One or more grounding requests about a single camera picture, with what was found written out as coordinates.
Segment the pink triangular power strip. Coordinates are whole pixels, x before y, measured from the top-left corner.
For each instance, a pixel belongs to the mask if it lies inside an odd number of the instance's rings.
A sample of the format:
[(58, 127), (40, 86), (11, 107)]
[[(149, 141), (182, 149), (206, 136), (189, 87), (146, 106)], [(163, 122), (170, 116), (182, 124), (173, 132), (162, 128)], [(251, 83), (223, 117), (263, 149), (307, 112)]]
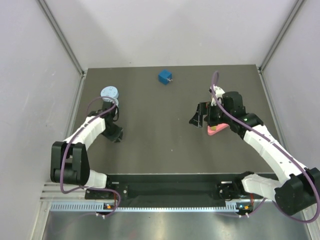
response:
[(209, 136), (213, 136), (213, 135), (219, 133), (220, 131), (228, 128), (229, 125), (226, 124), (226, 123), (218, 124), (218, 125), (216, 125), (216, 130), (211, 130), (211, 127), (212, 127), (212, 126), (209, 126), (209, 125), (207, 126), (207, 134), (208, 134)]

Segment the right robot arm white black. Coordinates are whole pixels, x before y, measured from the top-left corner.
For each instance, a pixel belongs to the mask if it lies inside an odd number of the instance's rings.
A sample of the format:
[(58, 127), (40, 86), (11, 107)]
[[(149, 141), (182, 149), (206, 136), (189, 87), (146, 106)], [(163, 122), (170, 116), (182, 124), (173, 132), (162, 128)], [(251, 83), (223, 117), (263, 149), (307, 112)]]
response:
[(256, 194), (273, 201), (286, 215), (292, 216), (312, 205), (320, 204), (320, 171), (309, 169), (289, 154), (272, 137), (263, 121), (248, 113), (237, 91), (211, 91), (211, 101), (200, 102), (189, 124), (198, 128), (226, 124), (250, 145), (271, 167), (277, 179), (245, 172), (234, 181), (233, 192), (239, 198)]

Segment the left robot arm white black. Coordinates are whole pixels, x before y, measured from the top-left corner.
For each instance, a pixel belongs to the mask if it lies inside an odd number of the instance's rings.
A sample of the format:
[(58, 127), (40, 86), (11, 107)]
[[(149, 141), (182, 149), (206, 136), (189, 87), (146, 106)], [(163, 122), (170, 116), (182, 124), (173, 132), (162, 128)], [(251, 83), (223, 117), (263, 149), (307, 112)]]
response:
[(119, 108), (114, 102), (104, 102), (102, 109), (90, 112), (84, 123), (70, 137), (56, 141), (51, 147), (50, 180), (81, 187), (95, 188), (102, 198), (114, 191), (108, 175), (91, 170), (88, 149), (100, 135), (119, 143), (123, 128), (116, 125)]

